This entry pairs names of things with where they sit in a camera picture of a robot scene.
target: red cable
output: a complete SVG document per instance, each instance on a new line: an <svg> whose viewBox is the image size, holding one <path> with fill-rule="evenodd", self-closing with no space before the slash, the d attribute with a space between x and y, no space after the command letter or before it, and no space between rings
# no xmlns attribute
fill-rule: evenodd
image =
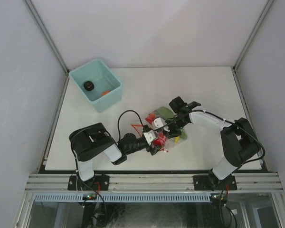
<svg viewBox="0 0 285 228"><path fill-rule="evenodd" d="M141 137L142 135L139 133L139 131L137 130L137 128L136 128L136 126L137 127L141 127L141 125L134 125L134 124L132 124L131 125L135 130L136 130L136 132L139 134L139 136Z"/></svg>

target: black ball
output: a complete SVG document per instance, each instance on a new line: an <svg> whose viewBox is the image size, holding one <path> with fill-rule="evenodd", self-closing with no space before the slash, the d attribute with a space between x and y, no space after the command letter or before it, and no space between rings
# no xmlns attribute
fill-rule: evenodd
<svg viewBox="0 0 285 228"><path fill-rule="evenodd" d="M84 88L86 91L92 91L94 89L94 84L91 81L86 81L84 83Z"/></svg>

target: black cable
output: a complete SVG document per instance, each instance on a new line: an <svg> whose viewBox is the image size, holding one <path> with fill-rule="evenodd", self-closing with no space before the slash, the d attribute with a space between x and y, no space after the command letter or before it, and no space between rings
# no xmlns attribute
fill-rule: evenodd
<svg viewBox="0 0 285 228"><path fill-rule="evenodd" d="M84 183L82 180L81 180L81 183L83 183L85 186L87 186L90 190L92 190L93 192L96 193L97 196L100 197L101 201L104 203L104 212L105 212L105 222L108 221L108 213L107 213L107 210L106 210L106 205L105 205L105 201L104 201L104 198L97 192L95 191L94 189L92 189L91 187L89 187L86 183Z"/></svg>
<svg viewBox="0 0 285 228"><path fill-rule="evenodd" d="M237 222L236 216L233 214L232 210L231 210L229 207L227 207L226 205L225 205L225 208L226 208L226 209L230 212L230 214L233 216L234 222L235 222L235 224L236 224L235 228L238 228L238 222Z"/></svg>
<svg viewBox="0 0 285 228"><path fill-rule="evenodd" d="M127 112L133 112L135 113L137 116L138 116L138 119L139 121L141 122L142 126L143 126L143 122L142 122L142 119L141 117L139 116L139 114L137 112L135 112L134 110L126 110L124 111L123 113L120 114L119 118L118 118L118 121L117 121L117 129L118 129L118 142L120 141L121 139L121 135L120 135L120 129L119 129L119 121L120 121L120 118L123 116L123 114L127 113Z"/></svg>
<svg viewBox="0 0 285 228"><path fill-rule="evenodd" d="M244 162L243 165L244 165L244 164L247 164L247 163L249 163L249 162L258 161L258 160L261 160L261 159L264 158L266 152L265 152L265 148L264 148L264 146L262 145L262 143L261 143L259 140L257 140L254 136L252 136L250 133L248 133L245 129L243 129L241 126L238 126L236 123L233 123L233 122L231 122L231 121L224 120L223 118L221 118L221 117L219 117L219 116L217 116L217 115L215 115L215 114L213 114L213 113L204 111L204 110L193 110L192 112L204 112L204 113L207 113L207 114L209 114L209 115L212 115L212 116L218 118L219 120L225 121L225 122L228 123L228 124L232 124L233 126L237 127L238 129L242 130L243 132L245 132L247 135L249 135L254 141L256 141L256 142L260 145L260 147L262 148L262 151L263 151L262 155L261 155L260 157L258 157L258 158L251 159L251 160L249 160L249 161Z"/></svg>
<svg viewBox="0 0 285 228"><path fill-rule="evenodd" d="M263 151L262 155L261 155L260 157L258 157L258 158L251 159L251 160L249 160L249 161L244 162L243 165L244 165L244 164L247 164L247 163L249 163L249 162L258 161L258 160L261 160L261 159L264 158L266 152L265 152L265 148L264 148L264 146L262 145L262 143L261 143L259 140L257 140L254 136L252 136L250 133L248 133L245 129L243 129L241 126L238 126L236 123L233 123L233 122L231 122L231 121L224 120L222 117L219 117L218 115L215 115L215 114L213 114L213 113L210 113L210 112L207 112L207 111L204 111L204 110L200 110L200 109L199 109L199 110L192 110L192 111L191 111L191 113L195 113L195 112L207 113L207 114L209 114L209 115L212 115L212 116L216 117L216 118L219 119L219 120L225 121L226 123L231 124L231 125L237 127L238 129L242 130L242 131L245 132L247 135L249 135L254 141L256 141L256 142L260 145L260 147L262 148L262 151ZM158 132L158 131L161 131L164 127L167 127L167 126L169 126L170 124L173 124L174 122L177 121L176 117L177 117L177 115L174 117L174 120L173 120L172 122L170 122L170 123L168 123L168 124L166 124L166 125L164 125L164 126L162 126L162 127L160 127L160 128L157 128L157 129L155 129L155 130Z"/></svg>
<svg viewBox="0 0 285 228"><path fill-rule="evenodd" d="M43 202L40 202L40 204L41 204L41 207L42 207L42 212L43 212L43 214L44 214L45 216L52 216L52 214L49 214L49 215L46 214L46 212L45 212L45 210L44 210Z"/></svg>
<svg viewBox="0 0 285 228"><path fill-rule="evenodd" d="M223 219L223 217L222 217L222 209L221 209L221 206L220 206L220 203L221 203L222 197L223 197L224 189L225 189L225 183L223 184L223 189L222 189L222 192L220 193L220 196L219 196L218 209L219 209L220 220L222 221L222 224L224 225L224 227L226 227L225 221L224 221L224 219Z"/></svg>

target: teal plastic bin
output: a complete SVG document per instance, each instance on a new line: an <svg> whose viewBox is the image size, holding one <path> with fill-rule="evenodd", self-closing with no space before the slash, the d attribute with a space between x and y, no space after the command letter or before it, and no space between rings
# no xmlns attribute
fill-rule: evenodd
<svg viewBox="0 0 285 228"><path fill-rule="evenodd" d="M72 70L69 75L86 100L99 112L104 111L122 99L123 83L101 59L88 62ZM85 90L84 83L86 81L94 83L95 87L92 91Z"/></svg>

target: glass panel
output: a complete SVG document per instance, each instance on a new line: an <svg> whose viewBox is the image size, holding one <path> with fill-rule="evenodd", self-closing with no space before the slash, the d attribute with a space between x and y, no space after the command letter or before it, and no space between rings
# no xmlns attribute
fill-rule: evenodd
<svg viewBox="0 0 285 228"><path fill-rule="evenodd" d="M29 228L80 228L83 213L77 202L34 202Z"/></svg>
<svg viewBox="0 0 285 228"><path fill-rule="evenodd" d="M219 195L213 195L214 201ZM34 202L29 228L279 228L268 194L229 194L227 207L214 203Z"/></svg>

